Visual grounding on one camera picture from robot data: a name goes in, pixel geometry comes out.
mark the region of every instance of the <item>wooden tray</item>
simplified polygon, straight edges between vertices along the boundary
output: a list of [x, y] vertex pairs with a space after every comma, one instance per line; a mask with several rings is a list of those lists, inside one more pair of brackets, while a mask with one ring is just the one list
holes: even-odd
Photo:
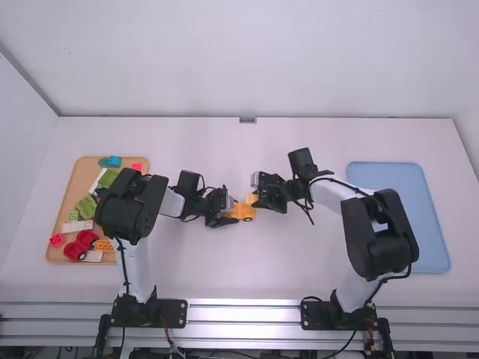
[[[52, 236], [55, 233], [61, 232], [61, 225], [67, 221], [67, 214], [70, 211], [75, 210], [75, 205], [85, 196], [88, 195], [88, 189], [100, 174], [102, 168], [98, 165], [98, 160], [108, 156], [86, 156], [81, 157], [75, 163], [73, 168], [70, 181], [68, 182], [67, 190], [61, 202], [60, 211], [58, 212], [57, 220], [52, 231]], [[147, 174], [150, 167], [150, 163], [147, 159], [143, 157], [122, 157], [121, 168], [128, 167], [131, 168], [132, 164], [135, 162], [141, 162], [142, 173]], [[103, 232], [99, 226], [94, 224], [94, 232], [98, 234], [100, 239], [108, 239], [103, 235]], [[76, 239], [75, 233], [65, 233], [63, 236], [65, 238], [64, 244], [59, 247], [53, 247], [50, 242], [48, 242], [48, 248], [46, 249], [46, 260], [50, 263], [75, 263], [84, 265], [90, 262], [72, 262], [63, 255], [64, 246], [69, 242], [74, 242]], [[113, 252], [104, 252], [101, 263], [106, 264], [115, 264], [115, 253]]]

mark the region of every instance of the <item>white wall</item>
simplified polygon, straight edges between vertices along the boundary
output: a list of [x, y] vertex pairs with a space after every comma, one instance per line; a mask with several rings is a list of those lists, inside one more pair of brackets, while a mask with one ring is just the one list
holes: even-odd
[[0, 53], [0, 267], [57, 121]]
[[479, 174], [478, 14], [476, 0], [0, 0], [0, 42], [63, 115], [452, 117]]

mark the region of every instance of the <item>yellow toy car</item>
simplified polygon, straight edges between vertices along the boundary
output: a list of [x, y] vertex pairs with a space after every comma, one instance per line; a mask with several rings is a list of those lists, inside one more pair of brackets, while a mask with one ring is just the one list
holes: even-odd
[[226, 212], [225, 216], [227, 218], [235, 218], [240, 221], [250, 222], [256, 218], [256, 209], [251, 207], [251, 205], [256, 201], [257, 194], [250, 193], [246, 197], [246, 202], [235, 202], [233, 205], [233, 210], [230, 212]]

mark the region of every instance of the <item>blue tray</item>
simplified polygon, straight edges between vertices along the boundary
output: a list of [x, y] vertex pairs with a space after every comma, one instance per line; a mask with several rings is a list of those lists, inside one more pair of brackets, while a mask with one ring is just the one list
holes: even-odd
[[351, 162], [348, 181], [370, 189], [399, 193], [419, 245], [415, 273], [445, 273], [451, 260], [422, 167], [412, 162]]

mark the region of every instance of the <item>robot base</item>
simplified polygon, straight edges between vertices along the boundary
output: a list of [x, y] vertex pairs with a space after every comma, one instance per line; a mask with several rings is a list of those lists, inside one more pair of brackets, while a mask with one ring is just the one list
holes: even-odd
[[377, 327], [376, 308], [364, 307], [353, 313], [344, 313], [333, 301], [303, 301], [301, 328], [305, 331], [366, 331]]
[[183, 299], [158, 299], [156, 287], [150, 299], [138, 303], [131, 295], [117, 297], [110, 318], [111, 327], [185, 328], [188, 302]]

